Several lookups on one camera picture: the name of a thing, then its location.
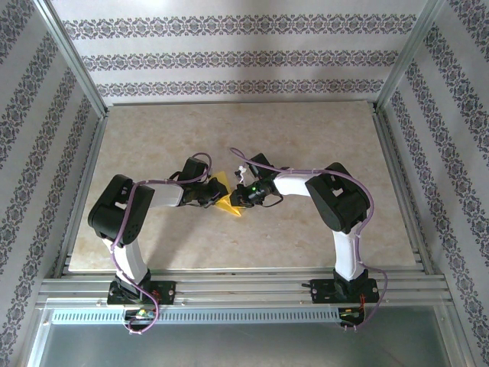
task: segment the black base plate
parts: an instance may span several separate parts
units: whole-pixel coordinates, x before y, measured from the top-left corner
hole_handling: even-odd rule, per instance
[[[150,282],[150,293],[156,291],[160,295],[159,304],[173,304],[175,300],[175,281],[151,281]],[[153,301],[146,297],[143,301],[134,299],[128,296],[124,291],[122,291],[116,281],[110,284],[107,305],[108,306],[124,306],[124,305],[153,305]]]
[[[375,304],[379,301],[375,279],[367,279],[357,292],[346,298],[336,291],[335,279],[312,279],[309,286],[314,304],[359,304],[361,294],[365,296],[366,304]]]

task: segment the beige tabletop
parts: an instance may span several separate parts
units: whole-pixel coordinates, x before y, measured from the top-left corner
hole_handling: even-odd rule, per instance
[[[225,171],[233,187],[233,172],[242,162],[229,152],[231,146],[249,158],[262,152],[278,167],[312,169],[342,163],[375,200],[374,218],[361,238],[364,262],[415,264],[368,104],[318,102],[113,108],[70,270],[114,268],[86,220],[115,174],[133,180],[168,178],[190,155],[205,151],[212,155],[214,172]],[[152,269],[335,264],[332,233],[304,196],[286,196],[273,208],[246,209],[241,218],[215,207],[150,209],[138,240]]]

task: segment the marble surface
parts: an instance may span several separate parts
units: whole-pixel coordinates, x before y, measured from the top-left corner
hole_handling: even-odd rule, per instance
[[[334,161],[372,192],[376,210],[361,254],[371,265],[414,265],[399,206],[366,102],[119,106],[111,110],[80,224],[71,271],[113,269],[107,248],[86,222],[115,174],[134,180],[169,177],[198,152],[213,170],[262,152],[275,166],[324,168]],[[311,199],[286,196],[241,218],[218,208],[161,207],[147,215],[139,243],[152,269],[333,266],[334,242]]]

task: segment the patterned wallpaper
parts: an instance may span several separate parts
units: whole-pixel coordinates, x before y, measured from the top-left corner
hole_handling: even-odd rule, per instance
[[[107,104],[374,101],[426,0],[53,0]]]
[[[387,108],[397,158],[477,365],[489,365],[489,11],[447,1]]]
[[[98,118],[30,0],[0,4],[0,366],[16,365]]]

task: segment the purple cable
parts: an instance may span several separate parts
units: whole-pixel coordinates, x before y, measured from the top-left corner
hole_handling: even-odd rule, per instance
[[[118,232],[117,236],[115,237],[114,242],[110,246],[110,252],[111,252],[110,258],[111,258],[112,262],[114,263],[115,268],[121,272],[121,274],[129,281],[129,283],[131,283],[134,286],[134,288],[136,288],[142,294],[145,294],[146,296],[148,296],[148,298],[150,298],[151,301],[153,301],[155,309],[156,309],[154,319],[150,322],[149,325],[147,325],[145,328],[143,328],[141,330],[135,331],[134,329],[131,328],[132,325],[131,325],[131,322],[129,322],[129,324],[126,328],[129,330],[129,333],[131,333],[131,334],[141,335],[142,333],[148,331],[151,327],[153,327],[153,325],[157,322],[157,320],[160,316],[160,307],[158,305],[158,300],[156,299],[156,297],[154,297],[153,294],[147,292],[143,288],[139,287],[139,285],[137,285],[132,279],[130,279],[124,273],[124,271],[121,269],[120,265],[117,263],[117,260],[115,259],[115,255],[114,255],[114,248],[121,241],[122,234],[124,233],[124,229],[125,229],[126,225],[128,224],[129,213],[131,212],[132,202],[134,200],[134,193],[140,185],[147,185],[147,184],[183,185],[183,184],[191,184],[192,182],[196,182],[196,181],[201,180],[204,177],[207,177],[207,175],[209,174],[209,172],[211,171],[211,168],[212,168],[211,156],[208,155],[207,153],[204,153],[201,151],[199,153],[195,153],[192,156],[192,158],[197,157],[198,155],[205,155],[207,157],[207,159],[209,159],[209,166],[207,167],[207,170],[203,174],[201,174],[200,176],[193,178],[192,180],[184,180],[184,181],[175,181],[175,180],[144,180],[144,181],[139,181],[132,186],[131,193],[129,194],[128,203],[127,203],[127,206],[125,207],[124,218],[122,219],[122,223],[121,223],[121,228],[119,228],[119,232]]]
[[[354,183],[355,185],[360,187],[365,192],[365,194],[368,197],[368,201],[370,202],[370,210],[368,211],[367,218],[362,222],[362,224],[358,227],[357,232],[355,233],[355,255],[357,256],[358,263],[362,264],[367,270],[379,272],[384,276],[384,289],[382,290],[381,296],[379,297],[379,301],[375,304],[375,307],[372,310],[372,312],[355,329],[359,330],[360,328],[362,328],[369,320],[371,320],[373,315],[375,315],[375,313],[377,312],[379,306],[381,305],[382,300],[384,299],[385,293],[387,291],[387,284],[389,282],[389,279],[387,277],[387,273],[384,270],[379,269],[379,268],[373,268],[371,266],[364,264],[364,262],[361,260],[361,257],[360,257],[360,232],[370,222],[370,219],[372,219],[372,216],[374,215],[374,210],[375,210],[374,198],[370,194],[370,191],[368,191],[367,187],[365,187],[365,185],[362,182],[360,182],[359,180],[353,178],[352,176],[348,176],[347,174],[343,174],[341,172],[330,171],[330,170],[292,170],[292,169],[284,170],[284,169],[279,169],[279,168],[267,166],[266,164],[253,162],[252,160],[247,159],[245,157],[245,155],[243,154],[243,152],[237,148],[229,148],[229,150],[234,155],[240,157],[240,159],[242,159],[244,162],[249,163],[249,164],[253,164],[254,166],[257,166],[257,167],[267,168],[270,171],[280,172],[282,174],[331,174],[332,176],[338,176],[338,177],[345,178],[346,180],[351,181],[352,183]]]

